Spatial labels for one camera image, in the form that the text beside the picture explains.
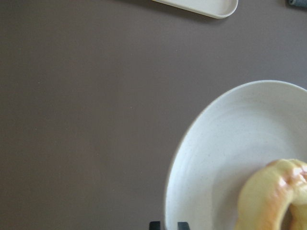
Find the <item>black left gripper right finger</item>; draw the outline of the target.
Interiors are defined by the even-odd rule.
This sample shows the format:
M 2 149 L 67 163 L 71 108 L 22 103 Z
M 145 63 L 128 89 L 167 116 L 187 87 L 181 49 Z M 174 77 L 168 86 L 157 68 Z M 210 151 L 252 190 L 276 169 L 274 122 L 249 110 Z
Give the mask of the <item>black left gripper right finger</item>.
M 187 222 L 178 222 L 177 223 L 178 230 L 190 230 L 189 224 Z

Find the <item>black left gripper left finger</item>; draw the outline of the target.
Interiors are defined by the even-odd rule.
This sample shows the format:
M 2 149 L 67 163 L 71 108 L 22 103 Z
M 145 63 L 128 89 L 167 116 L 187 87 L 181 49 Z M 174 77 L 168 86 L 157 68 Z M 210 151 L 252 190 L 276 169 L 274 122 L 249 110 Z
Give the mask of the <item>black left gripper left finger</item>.
M 159 221 L 151 221 L 149 223 L 149 230 L 160 230 L 160 222 Z

